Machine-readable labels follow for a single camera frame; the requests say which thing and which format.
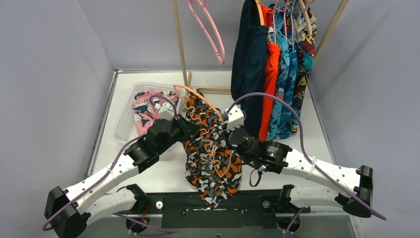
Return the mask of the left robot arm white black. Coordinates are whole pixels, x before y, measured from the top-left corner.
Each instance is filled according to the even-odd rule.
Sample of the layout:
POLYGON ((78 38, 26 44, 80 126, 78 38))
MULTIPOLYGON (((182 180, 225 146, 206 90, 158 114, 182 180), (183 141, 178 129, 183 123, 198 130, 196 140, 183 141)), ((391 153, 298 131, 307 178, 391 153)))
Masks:
POLYGON ((137 185, 108 192, 153 166, 173 144, 193 139, 200 129, 182 116, 156 120, 146 134, 127 142, 114 161, 99 172, 67 188, 53 188, 47 197, 43 231, 54 230, 59 238, 76 238, 103 217, 142 211, 147 199, 137 185))

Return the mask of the orange camouflage shorts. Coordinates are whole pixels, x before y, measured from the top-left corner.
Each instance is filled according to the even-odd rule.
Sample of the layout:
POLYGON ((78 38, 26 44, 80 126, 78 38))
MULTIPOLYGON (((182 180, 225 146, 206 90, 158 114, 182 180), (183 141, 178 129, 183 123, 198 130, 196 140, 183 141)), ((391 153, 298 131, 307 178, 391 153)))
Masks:
POLYGON ((227 146, 224 121, 201 93, 189 93, 184 105, 187 121, 200 126, 196 137, 183 143, 187 154, 185 179, 211 210, 240 189, 242 159, 227 146))

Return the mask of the orange wooden hanger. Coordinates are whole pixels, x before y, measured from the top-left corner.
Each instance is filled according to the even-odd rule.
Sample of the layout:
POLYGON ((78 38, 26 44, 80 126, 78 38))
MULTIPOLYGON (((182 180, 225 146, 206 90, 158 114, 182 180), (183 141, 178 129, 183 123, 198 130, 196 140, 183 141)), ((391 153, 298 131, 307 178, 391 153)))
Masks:
MULTIPOLYGON (((213 109, 213 111, 218 115, 220 121, 224 122, 224 119, 223 119, 222 115, 220 114, 220 111, 217 110, 216 107, 211 102, 209 102, 204 96, 202 96, 201 94, 199 94, 198 92, 196 92, 192 88, 190 88, 188 86, 185 86, 185 85, 173 84, 173 87, 174 87, 174 89, 175 89, 176 92, 178 92, 177 88, 183 88, 187 92, 190 92, 190 93, 196 95, 198 98, 200 98, 209 107, 211 107, 213 109)), ((232 157, 233 154, 231 154, 230 157, 229 157, 229 161, 228 161, 228 165, 226 167, 226 170, 224 172, 220 173, 219 172, 219 166, 221 165, 221 162, 219 160, 215 160, 214 159, 215 158, 215 155, 216 155, 216 152, 215 152, 215 150, 212 147, 212 140, 207 139, 205 137, 205 135, 207 133, 209 133, 208 130, 206 130, 206 129, 200 129, 199 133, 200 133, 200 138, 201 138, 202 142, 204 143, 204 148, 205 148, 206 152, 209 155, 208 162, 209 163, 210 162, 212 163, 213 169, 215 170, 215 173, 220 178, 223 178, 225 176, 225 174, 228 172, 228 169, 230 168, 230 165, 231 165, 231 157, 232 157)))
POLYGON ((260 0, 254 0, 254 2, 256 4, 256 6, 257 6, 257 11, 258 11, 260 25, 261 26, 265 26, 264 15, 263 15, 262 7, 261 7, 261 1, 260 0))

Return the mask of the navy blue shorts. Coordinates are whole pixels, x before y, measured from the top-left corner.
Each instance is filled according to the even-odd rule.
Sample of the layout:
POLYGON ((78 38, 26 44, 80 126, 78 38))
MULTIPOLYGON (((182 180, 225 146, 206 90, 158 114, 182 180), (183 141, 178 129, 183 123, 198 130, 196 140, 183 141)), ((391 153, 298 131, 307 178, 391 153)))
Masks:
MULTIPOLYGON (((268 27, 260 19, 257 3, 254 0, 244 1, 232 63, 233 100, 249 93, 264 91, 267 35, 268 27)), ((246 113, 245 129, 251 137, 258 138, 262 121, 262 96, 250 96, 239 105, 246 113)))

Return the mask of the pink shark print shorts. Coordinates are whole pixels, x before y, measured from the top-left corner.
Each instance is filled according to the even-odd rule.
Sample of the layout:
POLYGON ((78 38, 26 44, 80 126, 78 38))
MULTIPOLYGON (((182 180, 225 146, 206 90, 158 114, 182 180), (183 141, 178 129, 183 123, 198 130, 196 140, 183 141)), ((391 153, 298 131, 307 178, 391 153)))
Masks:
POLYGON ((164 93, 161 91, 141 92, 135 95, 135 101, 132 104, 132 109, 135 113, 135 126, 138 135, 145 134, 148 128, 157 120, 157 109, 154 108, 156 103, 170 103, 177 114, 177 104, 179 95, 177 92, 164 93))

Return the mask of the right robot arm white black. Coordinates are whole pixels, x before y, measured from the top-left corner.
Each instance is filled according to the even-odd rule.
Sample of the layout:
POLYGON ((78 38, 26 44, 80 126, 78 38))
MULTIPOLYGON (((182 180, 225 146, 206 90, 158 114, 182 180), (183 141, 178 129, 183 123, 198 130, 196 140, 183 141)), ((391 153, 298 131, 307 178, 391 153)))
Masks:
POLYGON ((287 184, 279 197, 279 207, 294 208, 331 206, 361 218, 373 215, 373 169, 362 165, 347 168, 315 158, 305 157, 288 145, 251 138, 243 129, 227 134, 227 145, 238 153, 245 165, 258 171, 300 177, 317 183, 314 187, 287 184))

